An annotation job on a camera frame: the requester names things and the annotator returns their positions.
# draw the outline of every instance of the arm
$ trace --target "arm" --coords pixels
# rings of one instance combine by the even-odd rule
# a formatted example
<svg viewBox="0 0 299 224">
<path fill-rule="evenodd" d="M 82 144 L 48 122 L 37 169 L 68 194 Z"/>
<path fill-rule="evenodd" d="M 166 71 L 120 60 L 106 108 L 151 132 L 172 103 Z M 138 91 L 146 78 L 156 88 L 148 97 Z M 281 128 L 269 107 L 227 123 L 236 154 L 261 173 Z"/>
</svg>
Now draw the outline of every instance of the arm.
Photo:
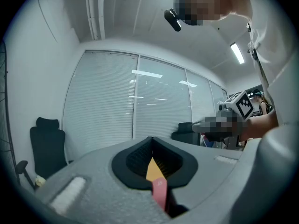
<svg viewBox="0 0 299 224">
<path fill-rule="evenodd" d="M 263 115 L 266 115 L 267 114 L 267 109 L 266 109 L 266 103 L 265 102 L 261 103 L 261 108 L 262 108 Z"/>
<path fill-rule="evenodd" d="M 247 127 L 240 136 L 240 142 L 250 138 L 261 138 L 269 130 L 278 126 L 275 110 L 263 116 L 249 118 L 246 122 Z"/>
</svg>

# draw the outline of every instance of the ceiling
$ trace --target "ceiling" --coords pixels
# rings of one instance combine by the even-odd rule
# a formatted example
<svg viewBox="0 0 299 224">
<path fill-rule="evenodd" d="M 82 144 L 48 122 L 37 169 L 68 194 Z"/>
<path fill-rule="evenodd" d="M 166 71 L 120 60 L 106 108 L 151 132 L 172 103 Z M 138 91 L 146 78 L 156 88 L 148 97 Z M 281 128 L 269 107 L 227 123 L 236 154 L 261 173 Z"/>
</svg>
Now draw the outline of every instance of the ceiling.
<svg viewBox="0 0 299 224">
<path fill-rule="evenodd" d="M 69 0 L 68 4 L 76 7 L 72 12 L 76 17 L 73 27 L 80 41 L 91 40 L 85 0 Z M 172 7 L 173 0 L 104 0 L 106 39 L 127 37 L 170 49 L 212 69 L 225 81 L 254 72 L 247 54 L 250 36 L 245 18 L 230 15 L 207 26 L 188 26 L 181 22 L 182 30 L 176 32 L 164 19 L 164 11 Z M 244 64 L 238 63 L 230 49 L 234 42 L 241 50 Z"/>
</svg>

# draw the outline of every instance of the black chair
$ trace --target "black chair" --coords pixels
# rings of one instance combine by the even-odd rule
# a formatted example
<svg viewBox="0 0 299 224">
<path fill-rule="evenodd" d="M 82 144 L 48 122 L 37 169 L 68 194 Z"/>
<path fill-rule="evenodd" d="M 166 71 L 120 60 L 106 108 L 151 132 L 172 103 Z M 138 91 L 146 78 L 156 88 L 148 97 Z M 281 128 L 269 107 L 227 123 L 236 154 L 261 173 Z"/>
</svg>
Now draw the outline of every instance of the black chair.
<svg viewBox="0 0 299 224">
<path fill-rule="evenodd" d="M 192 123 L 179 123 L 178 131 L 173 132 L 171 139 L 187 144 L 200 145 L 200 134 L 192 130 Z"/>
<path fill-rule="evenodd" d="M 65 132 L 59 130 L 57 119 L 36 120 L 36 127 L 30 129 L 30 139 L 32 144 L 35 172 L 44 179 L 49 178 L 57 171 L 64 168 L 67 163 L 64 157 Z M 32 181 L 26 172 L 27 161 L 21 161 L 17 165 L 17 172 L 24 173 L 28 182 L 32 186 Z"/>
</svg>

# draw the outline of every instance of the pink tag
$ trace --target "pink tag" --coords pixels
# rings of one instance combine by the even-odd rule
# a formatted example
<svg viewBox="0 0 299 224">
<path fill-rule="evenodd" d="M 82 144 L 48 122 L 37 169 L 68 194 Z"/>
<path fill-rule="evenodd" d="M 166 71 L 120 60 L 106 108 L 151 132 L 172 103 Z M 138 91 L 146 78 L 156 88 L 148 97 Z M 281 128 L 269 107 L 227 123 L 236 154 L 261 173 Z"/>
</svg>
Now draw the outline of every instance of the pink tag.
<svg viewBox="0 0 299 224">
<path fill-rule="evenodd" d="M 167 198 L 167 180 L 160 177 L 153 181 L 153 197 L 159 206 L 165 210 Z"/>
</svg>

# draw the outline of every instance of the window blind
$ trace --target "window blind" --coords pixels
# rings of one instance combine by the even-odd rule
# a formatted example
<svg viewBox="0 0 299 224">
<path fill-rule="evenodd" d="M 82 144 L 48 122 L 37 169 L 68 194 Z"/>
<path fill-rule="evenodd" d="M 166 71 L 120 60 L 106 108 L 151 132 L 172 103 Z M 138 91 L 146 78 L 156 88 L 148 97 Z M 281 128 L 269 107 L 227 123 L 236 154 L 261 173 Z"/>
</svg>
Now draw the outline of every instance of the window blind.
<svg viewBox="0 0 299 224">
<path fill-rule="evenodd" d="M 67 92 L 63 130 L 69 160 L 132 138 L 138 56 L 88 51 Z"/>
<path fill-rule="evenodd" d="M 211 84 L 212 94 L 213 94 L 213 98 L 214 98 L 215 110 L 218 111 L 219 110 L 218 102 L 224 101 L 222 88 L 219 85 L 217 85 L 211 81 L 210 81 L 210 84 Z"/>
<path fill-rule="evenodd" d="M 209 81 L 199 75 L 186 71 L 192 107 L 192 122 L 214 115 L 214 101 Z"/>
<path fill-rule="evenodd" d="M 136 101 L 136 138 L 170 138 L 179 123 L 192 120 L 184 69 L 142 57 Z"/>
</svg>

